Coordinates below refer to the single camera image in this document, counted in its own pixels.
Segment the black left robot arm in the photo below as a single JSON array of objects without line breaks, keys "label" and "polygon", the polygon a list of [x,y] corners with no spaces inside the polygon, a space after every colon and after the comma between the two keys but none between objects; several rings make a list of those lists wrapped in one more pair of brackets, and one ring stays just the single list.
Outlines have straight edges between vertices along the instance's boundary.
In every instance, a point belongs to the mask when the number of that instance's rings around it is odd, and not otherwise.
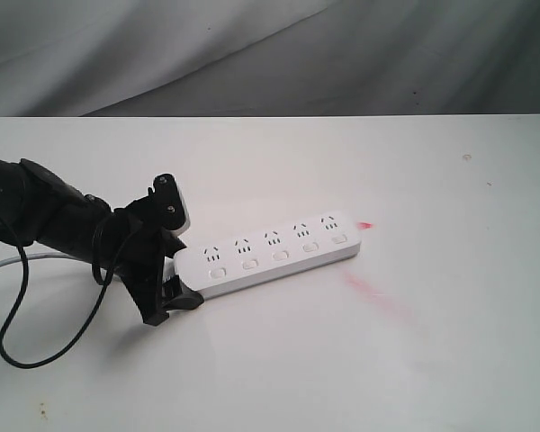
[{"label": "black left robot arm", "polygon": [[0,241],[40,243],[92,265],[97,282],[112,271],[126,286],[144,323],[157,326],[170,311],[190,311],[203,297],[164,274],[185,248],[190,224],[175,178],[158,175],[146,196],[123,208],[83,194],[28,159],[0,160]]}]

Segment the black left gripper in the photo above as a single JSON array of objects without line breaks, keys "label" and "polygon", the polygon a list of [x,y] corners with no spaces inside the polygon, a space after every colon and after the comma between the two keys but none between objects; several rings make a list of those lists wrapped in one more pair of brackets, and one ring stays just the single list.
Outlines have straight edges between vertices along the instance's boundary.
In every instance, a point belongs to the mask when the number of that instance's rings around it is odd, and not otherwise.
[{"label": "black left gripper", "polygon": [[160,222],[153,193],[105,217],[94,231],[92,275],[103,286],[117,275],[124,283],[142,321],[158,326],[167,311],[192,311],[203,296],[188,288],[178,276],[163,282],[165,259],[186,244]]}]

